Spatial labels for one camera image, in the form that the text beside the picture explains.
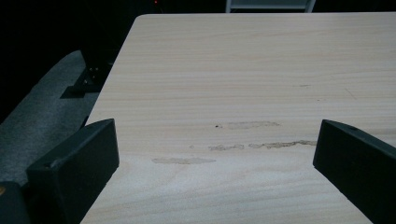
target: gray fabric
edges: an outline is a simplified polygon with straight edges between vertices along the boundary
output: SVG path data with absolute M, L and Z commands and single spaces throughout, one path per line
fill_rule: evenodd
M 80 51 L 54 65 L 0 125 L 0 181 L 27 182 L 26 168 L 78 131 L 99 93 L 60 99 L 85 67 Z

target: wooden table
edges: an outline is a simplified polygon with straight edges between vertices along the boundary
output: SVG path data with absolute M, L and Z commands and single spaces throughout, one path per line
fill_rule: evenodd
M 368 223 L 312 160 L 323 119 L 396 146 L 395 21 L 138 18 L 89 119 L 116 120 L 120 168 L 83 223 Z

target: bolt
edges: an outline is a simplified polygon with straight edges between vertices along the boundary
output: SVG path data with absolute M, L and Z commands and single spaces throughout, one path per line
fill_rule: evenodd
M 2 194 L 4 194 L 5 192 L 6 192 L 6 188 L 3 187 L 3 186 L 0 186 L 0 196 L 1 196 Z

